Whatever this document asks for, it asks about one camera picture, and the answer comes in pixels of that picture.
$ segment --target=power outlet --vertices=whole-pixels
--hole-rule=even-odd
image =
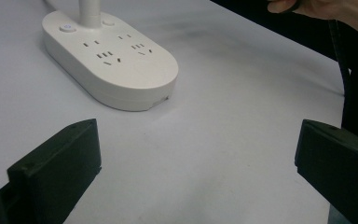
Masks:
[[[60,11],[48,14],[42,24],[48,53],[113,108],[144,111],[170,98],[178,74],[173,56],[119,18],[100,16],[89,28]]]

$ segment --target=table surface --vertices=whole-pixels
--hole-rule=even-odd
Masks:
[[[46,52],[51,9],[0,0],[0,187],[15,161],[96,118],[103,169],[67,224],[327,222],[329,203],[294,160],[303,119],[340,124],[336,62],[208,0],[102,7],[175,57],[172,98],[145,112],[98,103]]]

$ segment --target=power strip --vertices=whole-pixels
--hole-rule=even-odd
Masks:
[[[42,25],[48,53],[90,95],[126,111],[171,97],[178,65],[167,50],[112,15],[98,11],[88,20],[83,14],[77,22],[55,11]]]

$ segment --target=finger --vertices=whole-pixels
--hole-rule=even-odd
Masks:
[[[299,7],[299,0],[277,0],[270,1],[268,11],[271,13],[283,13],[296,10]]]

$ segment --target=power button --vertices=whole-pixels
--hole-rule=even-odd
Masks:
[[[60,26],[60,30],[66,33],[72,33],[76,31],[76,28],[72,24],[63,24]]]

